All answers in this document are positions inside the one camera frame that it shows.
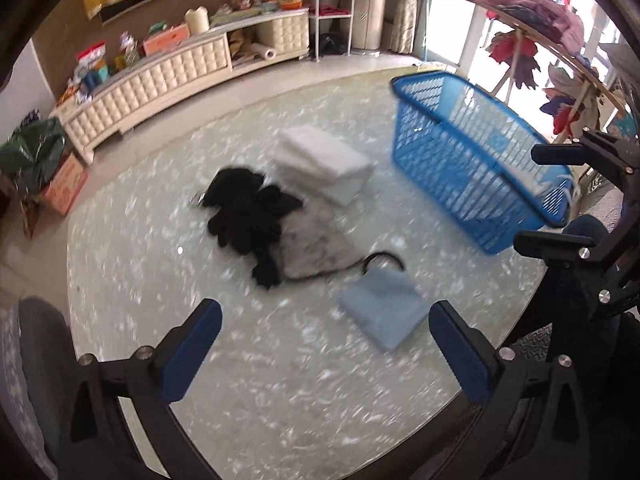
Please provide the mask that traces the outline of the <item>wooden clothes drying rack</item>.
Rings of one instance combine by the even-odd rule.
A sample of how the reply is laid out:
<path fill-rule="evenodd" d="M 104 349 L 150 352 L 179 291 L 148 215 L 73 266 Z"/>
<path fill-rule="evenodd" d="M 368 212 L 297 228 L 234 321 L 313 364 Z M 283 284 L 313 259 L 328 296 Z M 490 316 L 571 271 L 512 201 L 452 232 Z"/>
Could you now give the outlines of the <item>wooden clothes drying rack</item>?
<path fill-rule="evenodd" d="M 488 62 L 471 76 L 491 96 L 525 118 L 516 92 L 534 92 L 533 106 L 546 122 L 538 130 L 553 142 L 576 140 L 585 128 L 631 142 L 638 127 L 623 81 L 605 82 L 597 64 L 582 55 L 582 21 L 551 0 L 468 0 L 487 21 L 480 44 Z"/>

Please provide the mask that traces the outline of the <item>blue plastic laundry basket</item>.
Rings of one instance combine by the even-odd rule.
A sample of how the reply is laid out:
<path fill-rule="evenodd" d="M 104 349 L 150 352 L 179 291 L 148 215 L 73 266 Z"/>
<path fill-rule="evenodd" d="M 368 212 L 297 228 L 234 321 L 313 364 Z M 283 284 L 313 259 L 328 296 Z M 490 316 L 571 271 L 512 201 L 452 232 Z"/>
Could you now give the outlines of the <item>blue plastic laundry basket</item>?
<path fill-rule="evenodd" d="M 541 166 L 544 137 L 513 110 L 448 72 L 390 82 L 397 100 L 392 161 L 487 255 L 520 231 L 561 229 L 578 192 L 565 166 Z"/>

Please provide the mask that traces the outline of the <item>green plastic bag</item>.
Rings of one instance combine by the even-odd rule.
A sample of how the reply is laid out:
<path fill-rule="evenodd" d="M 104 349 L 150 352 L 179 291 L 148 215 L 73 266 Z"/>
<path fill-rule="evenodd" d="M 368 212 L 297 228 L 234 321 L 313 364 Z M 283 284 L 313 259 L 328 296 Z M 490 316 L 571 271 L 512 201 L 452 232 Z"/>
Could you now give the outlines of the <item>green plastic bag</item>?
<path fill-rule="evenodd" d="M 51 181 L 68 152 L 66 132 L 57 117 L 17 128 L 1 145 L 1 173 L 21 196 L 37 195 Z"/>

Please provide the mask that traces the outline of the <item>light blue folded cloth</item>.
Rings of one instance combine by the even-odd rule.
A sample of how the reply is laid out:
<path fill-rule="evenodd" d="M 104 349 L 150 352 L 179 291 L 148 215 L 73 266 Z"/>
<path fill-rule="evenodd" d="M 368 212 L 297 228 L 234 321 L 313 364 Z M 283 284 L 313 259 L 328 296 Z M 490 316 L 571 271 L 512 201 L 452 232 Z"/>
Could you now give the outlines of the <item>light blue folded cloth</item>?
<path fill-rule="evenodd" d="M 396 350 L 430 312 L 407 274 L 392 268 L 367 270 L 340 292 L 338 304 L 384 351 Z"/>

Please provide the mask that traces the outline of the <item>cardboard box on floor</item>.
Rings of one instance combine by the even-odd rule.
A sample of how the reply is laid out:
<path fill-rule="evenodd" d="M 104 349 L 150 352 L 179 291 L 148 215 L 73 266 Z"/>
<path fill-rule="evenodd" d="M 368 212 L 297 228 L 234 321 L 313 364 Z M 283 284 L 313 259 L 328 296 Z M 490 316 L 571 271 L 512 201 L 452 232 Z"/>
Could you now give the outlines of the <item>cardboard box on floor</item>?
<path fill-rule="evenodd" d="M 75 154 L 67 155 L 49 184 L 37 195 L 43 206 L 66 217 L 88 178 L 87 169 Z"/>

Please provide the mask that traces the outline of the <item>cream pillar candle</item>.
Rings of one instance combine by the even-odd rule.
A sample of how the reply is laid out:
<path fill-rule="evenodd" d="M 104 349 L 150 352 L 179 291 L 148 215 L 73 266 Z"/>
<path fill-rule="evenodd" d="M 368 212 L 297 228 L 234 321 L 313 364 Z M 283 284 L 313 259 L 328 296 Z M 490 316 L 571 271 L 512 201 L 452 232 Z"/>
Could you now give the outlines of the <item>cream pillar candle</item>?
<path fill-rule="evenodd" d="M 208 32 L 209 17 L 205 6 L 198 6 L 196 9 L 189 9 L 184 14 L 184 22 L 188 26 L 191 36 L 198 36 Z"/>

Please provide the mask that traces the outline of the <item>grey white fluffy cloth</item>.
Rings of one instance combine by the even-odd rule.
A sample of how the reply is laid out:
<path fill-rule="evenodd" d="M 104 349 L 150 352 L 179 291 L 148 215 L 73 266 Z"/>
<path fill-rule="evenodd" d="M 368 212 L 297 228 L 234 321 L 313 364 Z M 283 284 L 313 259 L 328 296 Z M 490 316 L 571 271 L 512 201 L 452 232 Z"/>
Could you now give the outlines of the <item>grey white fluffy cloth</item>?
<path fill-rule="evenodd" d="M 310 200 L 281 220 L 278 263 L 287 281 L 342 272 L 363 262 L 363 252 L 334 221 L 334 210 Z"/>

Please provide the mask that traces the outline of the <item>white textured towel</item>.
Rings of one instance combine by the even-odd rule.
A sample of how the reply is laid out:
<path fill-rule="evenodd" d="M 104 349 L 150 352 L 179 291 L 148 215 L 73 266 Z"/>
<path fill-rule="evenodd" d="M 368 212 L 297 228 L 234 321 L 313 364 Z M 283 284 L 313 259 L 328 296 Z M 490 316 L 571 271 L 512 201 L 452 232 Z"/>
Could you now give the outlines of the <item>white textured towel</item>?
<path fill-rule="evenodd" d="M 279 129 L 273 160 L 282 177 L 340 206 L 354 200 L 374 170 L 366 155 L 308 125 Z"/>

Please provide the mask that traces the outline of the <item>white paper roll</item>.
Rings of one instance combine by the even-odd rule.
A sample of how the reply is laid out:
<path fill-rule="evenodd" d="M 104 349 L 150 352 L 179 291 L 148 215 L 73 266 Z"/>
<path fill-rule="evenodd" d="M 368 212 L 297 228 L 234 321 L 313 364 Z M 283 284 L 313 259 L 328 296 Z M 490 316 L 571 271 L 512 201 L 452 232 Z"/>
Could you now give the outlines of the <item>white paper roll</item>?
<path fill-rule="evenodd" d="M 265 46 L 264 44 L 258 44 L 258 42 L 253 42 L 250 45 L 250 52 L 254 53 L 254 55 L 259 56 L 262 60 L 272 60 L 276 57 L 277 52 L 272 47 Z"/>

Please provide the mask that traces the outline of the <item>pink box on cabinet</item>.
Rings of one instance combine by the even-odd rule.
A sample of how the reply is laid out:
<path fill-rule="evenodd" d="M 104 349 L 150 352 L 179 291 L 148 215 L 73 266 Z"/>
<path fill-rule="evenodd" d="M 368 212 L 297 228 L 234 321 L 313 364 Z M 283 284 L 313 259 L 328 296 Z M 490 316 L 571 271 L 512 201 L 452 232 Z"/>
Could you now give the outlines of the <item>pink box on cabinet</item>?
<path fill-rule="evenodd" d="M 184 40 L 190 37 L 190 29 L 186 23 L 162 30 L 145 39 L 142 48 L 145 56 L 151 56 L 158 52 L 174 50 Z"/>

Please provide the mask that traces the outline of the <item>beige curtain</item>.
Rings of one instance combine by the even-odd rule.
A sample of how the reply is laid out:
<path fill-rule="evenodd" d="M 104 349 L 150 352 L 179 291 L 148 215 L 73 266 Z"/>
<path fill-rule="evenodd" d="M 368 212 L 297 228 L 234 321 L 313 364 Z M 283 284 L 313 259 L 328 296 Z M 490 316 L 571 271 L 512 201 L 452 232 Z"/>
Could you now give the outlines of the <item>beige curtain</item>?
<path fill-rule="evenodd" d="M 394 14 L 390 50 L 399 54 L 409 54 L 413 48 L 416 31 L 418 0 L 397 0 Z"/>

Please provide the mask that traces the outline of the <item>cream tufted tv cabinet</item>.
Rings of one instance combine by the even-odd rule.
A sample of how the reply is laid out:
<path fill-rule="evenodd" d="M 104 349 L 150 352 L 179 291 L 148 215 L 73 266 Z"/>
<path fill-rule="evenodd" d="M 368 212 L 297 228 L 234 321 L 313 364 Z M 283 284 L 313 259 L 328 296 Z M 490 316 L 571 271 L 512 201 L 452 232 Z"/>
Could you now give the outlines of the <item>cream tufted tv cabinet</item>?
<path fill-rule="evenodd" d="M 276 50 L 272 60 L 250 52 L 253 42 Z M 279 11 L 217 26 L 157 53 L 102 84 L 88 101 L 68 99 L 55 107 L 78 155 L 93 163 L 94 151 L 115 133 L 124 133 L 217 84 L 282 62 L 306 58 L 306 9 Z"/>

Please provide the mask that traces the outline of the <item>black hair band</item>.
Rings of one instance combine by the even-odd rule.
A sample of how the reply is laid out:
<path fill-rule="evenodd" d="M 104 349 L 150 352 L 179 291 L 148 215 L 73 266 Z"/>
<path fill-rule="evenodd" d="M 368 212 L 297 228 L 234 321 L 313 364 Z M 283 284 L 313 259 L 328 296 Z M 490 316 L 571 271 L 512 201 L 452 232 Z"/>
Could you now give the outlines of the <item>black hair band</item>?
<path fill-rule="evenodd" d="M 380 252 L 371 252 L 370 255 L 367 255 L 367 257 L 363 259 L 361 273 L 366 274 L 370 270 L 370 267 L 375 264 L 380 268 L 392 266 L 400 272 L 405 272 L 406 270 L 405 263 L 398 255 L 388 250 L 381 250 Z"/>

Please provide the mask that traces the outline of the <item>black plush toy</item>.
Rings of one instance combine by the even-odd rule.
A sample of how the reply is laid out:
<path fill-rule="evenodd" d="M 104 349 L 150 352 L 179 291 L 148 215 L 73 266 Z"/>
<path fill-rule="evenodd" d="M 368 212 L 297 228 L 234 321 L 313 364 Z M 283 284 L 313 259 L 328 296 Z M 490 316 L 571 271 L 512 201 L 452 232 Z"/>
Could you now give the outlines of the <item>black plush toy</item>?
<path fill-rule="evenodd" d="M 221 248 L 231 247 L 238 255 L 256 260 L 252 278 L 265 289 L 281 284 L 271 247 L 280 242 L 281 220 L 302 209 L 303 201 L 265 184 L 265 175 L 246 167 L 224 167 L 216 173 L 201 200 L 216 214 L 207 222 L 207 231 Z"/>

